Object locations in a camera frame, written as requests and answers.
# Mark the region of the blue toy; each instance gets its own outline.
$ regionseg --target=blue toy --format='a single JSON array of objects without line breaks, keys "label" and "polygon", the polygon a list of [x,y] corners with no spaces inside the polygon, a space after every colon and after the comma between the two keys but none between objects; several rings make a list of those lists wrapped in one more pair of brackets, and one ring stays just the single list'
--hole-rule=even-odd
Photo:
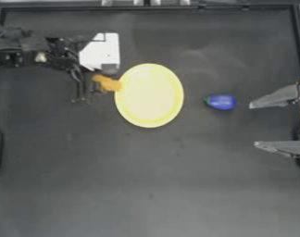
[{"label": "blue toy", "polygon": [[231,94],[216,94],[204,98],[208,106],[220,110],[232,110],[237,104],[236,97]]}]

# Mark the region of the yellow plate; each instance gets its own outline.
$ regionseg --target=yellow plate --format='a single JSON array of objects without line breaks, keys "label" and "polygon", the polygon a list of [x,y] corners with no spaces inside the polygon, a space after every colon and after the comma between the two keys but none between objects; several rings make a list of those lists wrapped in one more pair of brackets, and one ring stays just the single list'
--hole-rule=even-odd
[{"label": "yellow plate", "polygon": [[176,74],[157,64],[141,64],[121,78],[116,105],[137,126],[156,128],[169,123],[184,105],[184,87]]}]

